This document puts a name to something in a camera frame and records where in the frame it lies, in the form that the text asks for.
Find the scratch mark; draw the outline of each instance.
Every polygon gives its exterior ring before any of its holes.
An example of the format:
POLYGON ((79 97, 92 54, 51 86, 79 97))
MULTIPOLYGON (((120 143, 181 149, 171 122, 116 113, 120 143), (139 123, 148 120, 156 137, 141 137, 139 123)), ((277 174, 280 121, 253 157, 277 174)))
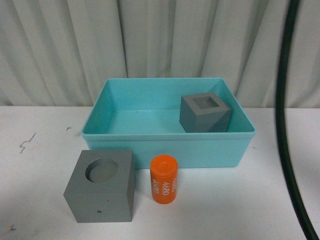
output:
POLYGON ((35 135, 36 135, 36 133, 33 134, 32 138, 30 138, 29 141, 24 141, 23 143, 20 144, 20 148, 22 148, 22 150, 21 150, 20 153, 22 153, 22 152, 25 150, 25 148, 26 148, 25 146, 23 146, 23 144, 25 144, 25 143, 30 143, 31 140, 35 137, 35 135))

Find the small hole on block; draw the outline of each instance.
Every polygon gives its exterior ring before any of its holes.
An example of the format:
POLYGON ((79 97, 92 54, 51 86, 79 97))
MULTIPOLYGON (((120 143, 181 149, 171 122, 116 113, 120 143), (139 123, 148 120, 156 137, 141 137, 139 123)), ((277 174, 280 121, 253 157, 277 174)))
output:
POLYGON ((92 183, 103 183, 112 179, 118 171, 118 163, 111 158, 99 158, 90 163, 85 177, 92 183))
POLYGON ((193 101, 198 105, 200 109, 219 107, 219 104, 209 96, 197 97, 194 98, 193 101))

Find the curtain fold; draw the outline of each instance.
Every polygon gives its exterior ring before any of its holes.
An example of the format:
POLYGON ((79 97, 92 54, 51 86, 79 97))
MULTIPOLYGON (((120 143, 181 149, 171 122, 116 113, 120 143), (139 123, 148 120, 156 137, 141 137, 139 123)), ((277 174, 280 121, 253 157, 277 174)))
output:
MULTIPOLYGON (((106 79, 221 77, 273 107, 286 0, 1 0, 0 105, 92 106, 106 79)), ((320 107, 320 1, 303 1, 287 106, 320 107)))

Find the white tabletop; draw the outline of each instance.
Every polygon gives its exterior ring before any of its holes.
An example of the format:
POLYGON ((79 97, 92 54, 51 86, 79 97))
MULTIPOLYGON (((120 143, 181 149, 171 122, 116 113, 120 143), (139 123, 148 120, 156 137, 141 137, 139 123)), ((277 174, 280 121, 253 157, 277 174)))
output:
MULTIPOLYGON (((137 170, 132 222, 77 223, 63 193, 88 149, 80 131, 90 110, 0 107, 1 240, 304 239, 280 166, 274 110, 265 108, 245 110, 257 133, 239 166, 179 169, 177 197, 167 205, 152 199, 149 170, 137 170)), ((320 235, 320 110, 288 109, 287 122, 300 192, 320 235)))

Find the printed number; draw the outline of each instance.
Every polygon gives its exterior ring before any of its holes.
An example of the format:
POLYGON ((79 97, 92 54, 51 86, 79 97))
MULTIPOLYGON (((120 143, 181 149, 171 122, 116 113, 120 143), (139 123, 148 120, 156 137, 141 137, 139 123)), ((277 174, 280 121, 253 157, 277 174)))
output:
POLYGON ((172 192, 177 190, 177 178, 175 178, 172 182, 172 192))
POLYGON ((155 179, 152 181, 152 188, 156 194, 159 193, 159 183, 155 179))
POLYGON ((162 185, 162 195, 168 195, 170 193, 170 183, 164 182, 162 185))

